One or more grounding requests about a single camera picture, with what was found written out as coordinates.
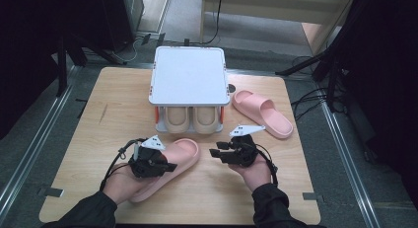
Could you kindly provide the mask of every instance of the human hand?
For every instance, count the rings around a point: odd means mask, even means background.
[[[127,163],[117,164],[112,170],[115,171],[107,179],[103,192],[116,204],[123,203],[125,200],[132,197],[137,191],[157,180],[157,178],[135,177],[132,173],[131,167],[127,165]]]
[[[257,155],[249,167],[242,167],[240,165],[228,166],[244,178],[245,184],[251,191],[254,191],[262,185],[271,183],[270,169],[268,169],[265,159],[260,155]]]

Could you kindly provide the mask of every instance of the wooden desk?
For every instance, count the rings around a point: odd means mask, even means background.
[[[303,23],[311,50],[317,54],[335,28],[343,25],[352,1],[222,0],[221,13]],[[202,0],[200,41],[203,41],[205,12],[218,12],[218,3],[219,0]]]
[[[46,199],[39,215],[41,221],[59,219],[80,199],[96,192],[117,150],[128,140],[158,133],[154,107],[148,102],[151,73],[143,69],[103,69],[52,184],[65,192],[61,197]],[[270,97],[294,125],[295,131],[286,140],[278,140],[266,131],[256,132],[253,139],[269,150],[278,166],[279,188],[290,198],[292,215],[307,223],[318,223],[316,201],[303,199],[303,192],[313,192],[313,187],[284,81],[278,77],[230,74],[229,82],[237,90]],[[216,141],[229,141],[229,132],[238,124],[254,122],[229,104],[225,107],[224,130],[219,133],[159,134],[166,145],[183,137],[196,140],[202,150],[201,159],[147,200],[122,203],[116,221],[253,224],[253,201],[243,179],[209,153],[210,148],[216,148]],[[132,153],[129,148],[126,156]]]

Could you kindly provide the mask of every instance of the person's left hand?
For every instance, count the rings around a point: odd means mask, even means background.
[[[137,191],[154,183],[157,178],[137,178],[132,169],[126,163],[120,163],[113,167],[114,171],[107,179],[103,192],[116,204],[121,204],[133,196]]]

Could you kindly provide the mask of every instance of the black sleeve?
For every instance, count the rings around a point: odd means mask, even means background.
[[[300,228],[323,227],[308,226],[302,221],[293,218],[289,212],[288,196],[277,189],[273,184],[258,187],[252,193],[254,199],[254,224],[258,228]]]
[[[41,228],[103,227],[113,228],[116,203],[101,191],[80,200],[61,219],[44,224]]]

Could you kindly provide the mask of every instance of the person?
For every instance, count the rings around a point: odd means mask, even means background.
[[[243,177],[245,184],[252,191],[255,211],[253,221],[256,227],[323,227],[309,226],[291,216],[288,196],[271,184],[270,170],[260,155],[249,167],[229,167]],[[112,228],[115,225],[114,212],[117,206],[154,180],[155,178],[136,178],[129,166],[121,167],[108,178],[103,191],[82,199],[61,219],[46,223],[41,228]]]

